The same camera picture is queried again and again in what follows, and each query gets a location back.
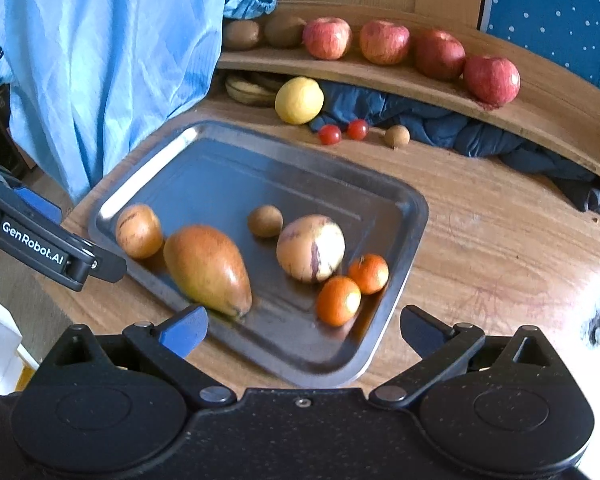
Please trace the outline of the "small striped pepino melon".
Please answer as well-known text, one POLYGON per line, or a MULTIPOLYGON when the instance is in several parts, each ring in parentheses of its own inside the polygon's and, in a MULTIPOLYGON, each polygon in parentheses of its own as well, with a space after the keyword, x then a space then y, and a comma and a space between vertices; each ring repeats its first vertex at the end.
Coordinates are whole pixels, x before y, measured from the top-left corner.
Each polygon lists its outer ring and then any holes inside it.
POLYGON ((114 236, 122 250, 136 260, 155 255, 163 243, 160 220, 146 204, 125 207, 119 214, 114 236))

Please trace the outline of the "orange mango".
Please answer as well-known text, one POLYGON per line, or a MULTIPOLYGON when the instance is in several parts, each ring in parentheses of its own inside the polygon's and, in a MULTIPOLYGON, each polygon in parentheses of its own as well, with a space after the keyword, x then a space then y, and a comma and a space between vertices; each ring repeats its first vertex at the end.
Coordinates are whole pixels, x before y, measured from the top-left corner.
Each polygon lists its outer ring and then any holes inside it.
POLYGON ((222 231, 206 224, 183 226, 166 239, 163 258, 175 285, 190 300, 232 318, 250 311, 244 259, 222 231))

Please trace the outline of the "orange tangerine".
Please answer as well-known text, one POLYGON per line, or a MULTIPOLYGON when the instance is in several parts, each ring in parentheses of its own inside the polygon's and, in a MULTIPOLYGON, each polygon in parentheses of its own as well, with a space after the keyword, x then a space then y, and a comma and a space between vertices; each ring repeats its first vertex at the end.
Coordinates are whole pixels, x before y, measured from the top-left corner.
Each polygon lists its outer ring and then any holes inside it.
POLYGON ((359 256, 348 267, 348 277, 355 281, 362 295, 380 292, 387 285, 389 276, 387 261, 376 254, 359 256))
POLYGON ((343 326, 358 312, 361 298, 358 284, 352 278, 333 276, 324 284, 316 298, 317 318, 328 326, 343 326))

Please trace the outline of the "brown longan fruit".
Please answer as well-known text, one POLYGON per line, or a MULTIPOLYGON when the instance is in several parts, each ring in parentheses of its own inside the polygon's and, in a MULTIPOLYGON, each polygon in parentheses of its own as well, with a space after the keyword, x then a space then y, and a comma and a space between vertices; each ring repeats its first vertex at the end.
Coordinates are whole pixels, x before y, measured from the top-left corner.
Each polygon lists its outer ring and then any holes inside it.
POLYGON ((406 148, 411 141, 411 133, 405 126, 394 125, 389 127, 382 138, 385 144, 393 150, 406 148))
POLYGON ((250 212, 248 229, 256 237, 271 238, 279 236, 284 225, 280 210, 273 205, 262 205, 250 212))

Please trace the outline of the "large striped pepino melon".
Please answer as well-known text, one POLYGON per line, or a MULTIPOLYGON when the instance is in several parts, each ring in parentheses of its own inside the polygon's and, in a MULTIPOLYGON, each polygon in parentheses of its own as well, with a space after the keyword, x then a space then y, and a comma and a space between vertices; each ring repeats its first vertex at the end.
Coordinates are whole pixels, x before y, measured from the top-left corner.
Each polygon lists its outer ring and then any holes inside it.
POLYGON ((276 245, 277 262, 291 278, 321 283, 335 273, 346 251, 342 229, 324 214, 308 214, 289 223, 276 245))

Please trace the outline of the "red cherry tomato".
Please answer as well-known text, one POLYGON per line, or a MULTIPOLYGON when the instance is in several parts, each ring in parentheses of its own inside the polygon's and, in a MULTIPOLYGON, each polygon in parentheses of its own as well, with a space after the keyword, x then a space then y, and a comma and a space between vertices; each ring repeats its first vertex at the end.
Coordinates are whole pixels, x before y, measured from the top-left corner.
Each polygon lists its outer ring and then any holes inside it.
POLYGON ((341 141, 342 132, 337 125, 324 125, 317 133, 318 140, 323 145, 335 145, 341 141))
POLYGON ((355 119, 347 126, 347 137, 355 141, 364 141, 370 126, 364 119, 355 119))

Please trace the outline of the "yellow lemon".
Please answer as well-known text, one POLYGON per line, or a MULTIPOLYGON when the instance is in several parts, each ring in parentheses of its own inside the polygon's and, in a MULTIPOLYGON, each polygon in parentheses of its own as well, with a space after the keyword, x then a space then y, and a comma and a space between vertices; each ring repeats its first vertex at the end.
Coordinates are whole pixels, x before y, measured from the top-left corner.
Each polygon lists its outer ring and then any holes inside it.
POLYGON ((304 125, 318 115, 324 99, 316 80, 294 77, 277 91, 274 108, 277 116, 286 124, 304 125))

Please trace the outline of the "metal tray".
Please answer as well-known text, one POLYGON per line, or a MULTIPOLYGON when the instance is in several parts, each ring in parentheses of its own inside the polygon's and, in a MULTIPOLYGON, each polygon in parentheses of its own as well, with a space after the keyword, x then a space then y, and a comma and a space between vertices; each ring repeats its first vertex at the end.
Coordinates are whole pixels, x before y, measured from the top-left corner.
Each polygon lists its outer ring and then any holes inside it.
POLYGON ((403 181, 215 120, 173 130, 116 177, 91 212, 90 239, 116 252, 117 218, 137 203, 155 211, 164 234, 208 224, 237 245, 253 305, 238 320, 211 313, 209 333, 302 388, 341 387, 365 372, 402 296, 429 216, 425 197, 403 181), (250 232, 248 216, 262 205, 277 207, 286 221, 307 214, 332 218, 346 242, 345 262, 365 254, 387 261, 386 288, 365 297, 345 326, 324 325, 314 310, 318 286, 288 276, 276 260, 274 240, 250 232))

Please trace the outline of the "dark blue cloth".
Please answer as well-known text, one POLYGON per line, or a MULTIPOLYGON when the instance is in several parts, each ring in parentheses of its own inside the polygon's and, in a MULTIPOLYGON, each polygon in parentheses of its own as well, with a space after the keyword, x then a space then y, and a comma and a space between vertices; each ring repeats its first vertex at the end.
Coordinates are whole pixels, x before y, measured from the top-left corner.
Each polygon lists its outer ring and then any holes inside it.
POLYGON ((404 126, 417 142, 470 158, 497 157, 522 174, 549 178, 578 211, 600 214, 600 177, 540 144, 479 119, 387 92, 321 80, 324 105, 309 122, 347 127, 362 119, 371 127, 404 126))

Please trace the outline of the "bananas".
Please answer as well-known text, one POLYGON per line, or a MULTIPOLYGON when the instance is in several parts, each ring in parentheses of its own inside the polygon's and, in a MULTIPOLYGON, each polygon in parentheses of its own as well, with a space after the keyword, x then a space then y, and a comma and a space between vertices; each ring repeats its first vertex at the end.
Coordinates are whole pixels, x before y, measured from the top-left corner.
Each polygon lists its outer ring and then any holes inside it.
POLYGON ((287 81, 286 76, 269 73, 228 73, 224 86, 228 96, 240 104, 273 107, 277 91, 287 81))

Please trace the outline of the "left kiwi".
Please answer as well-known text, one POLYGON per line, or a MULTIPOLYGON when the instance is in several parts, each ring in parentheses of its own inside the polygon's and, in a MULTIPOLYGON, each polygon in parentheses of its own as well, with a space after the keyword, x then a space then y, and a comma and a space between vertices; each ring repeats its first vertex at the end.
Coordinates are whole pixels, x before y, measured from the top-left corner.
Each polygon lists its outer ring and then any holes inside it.
POLYGON ((222 45, 224 50, 251 50, 260 44, 261 26, 253 20, 232 21, 223 26, 222 45))

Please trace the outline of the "kiwi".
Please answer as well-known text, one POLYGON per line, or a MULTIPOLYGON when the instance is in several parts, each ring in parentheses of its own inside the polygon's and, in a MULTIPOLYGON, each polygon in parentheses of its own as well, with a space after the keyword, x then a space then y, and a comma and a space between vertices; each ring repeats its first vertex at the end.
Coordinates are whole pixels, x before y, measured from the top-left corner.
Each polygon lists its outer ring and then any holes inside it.
POLYGON ((232 21, 223 26, 222 45, 224 50, 251 50, 260 44, 261 26, 253 20, 232 21))
POLYGON ((302 44, 306 20, 297 15, 276 14, 264 26, 264 38, 271 47, 293 49, 302 44))

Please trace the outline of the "curved wooden shelf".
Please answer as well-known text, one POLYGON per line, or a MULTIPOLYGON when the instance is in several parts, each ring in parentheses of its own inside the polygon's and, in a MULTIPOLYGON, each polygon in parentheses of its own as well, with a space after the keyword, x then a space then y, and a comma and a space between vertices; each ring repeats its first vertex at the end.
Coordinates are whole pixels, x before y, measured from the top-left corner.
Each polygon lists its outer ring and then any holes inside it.
POLYGON ((600 88, 525 48, 443 18, 284 1, 265 38, 224 50, 226 70, 299 75, 404 96, 476 118, 600 177, 600 88))

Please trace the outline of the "dark red apple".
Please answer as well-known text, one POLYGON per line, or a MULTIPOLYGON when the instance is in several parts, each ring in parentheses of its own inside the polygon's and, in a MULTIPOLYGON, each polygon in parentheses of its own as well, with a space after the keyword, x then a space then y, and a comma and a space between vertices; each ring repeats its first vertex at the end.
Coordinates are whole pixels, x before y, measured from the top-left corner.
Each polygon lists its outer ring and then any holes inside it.
POLYGON ((416 39, 414 63, 423 75, 441 81, 460 78, 466 51, 460 40, 445 30, 428 29, 416 39))
POLYGON ((516 99, 521 87, 517 66, 502 56, 471 56, 465 63, 463 79, 475 98, 495 107, 516 99))

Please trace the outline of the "right kiwi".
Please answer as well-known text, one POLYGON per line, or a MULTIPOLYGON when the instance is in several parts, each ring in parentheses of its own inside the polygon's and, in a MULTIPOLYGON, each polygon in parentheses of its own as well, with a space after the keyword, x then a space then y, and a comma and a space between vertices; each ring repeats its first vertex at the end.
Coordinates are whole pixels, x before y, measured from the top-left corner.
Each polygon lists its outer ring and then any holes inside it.
POLYGON ((293 49, 302 44, 306 20, 297 15, 276 14, 264 26, 264 38, 271 47, 293 49))

